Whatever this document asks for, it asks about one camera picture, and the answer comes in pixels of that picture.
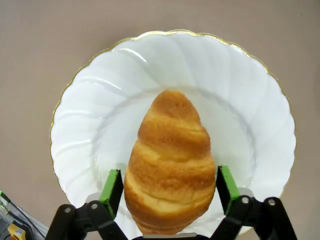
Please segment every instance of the white scalloped plate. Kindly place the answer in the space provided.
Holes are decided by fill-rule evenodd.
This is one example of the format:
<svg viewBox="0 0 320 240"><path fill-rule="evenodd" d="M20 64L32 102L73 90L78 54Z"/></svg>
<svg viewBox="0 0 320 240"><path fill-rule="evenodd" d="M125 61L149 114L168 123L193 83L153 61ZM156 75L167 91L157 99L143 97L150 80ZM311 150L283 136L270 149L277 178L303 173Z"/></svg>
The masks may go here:
<svg viewBox="0 0 320 240"><path fill-rule="evenodd" d="M125 173L144 115L164 89L196 107L218 165L258 200L279 197L294 163L295 123L276 79L239 46L186 30L147 32L94 56L67 86L53 115L51 156L60 186L80 207L102 190L110 169ZM223 218L209 210L183 232L210 236ZM116 222L141 235L122 196Z"/></svg>

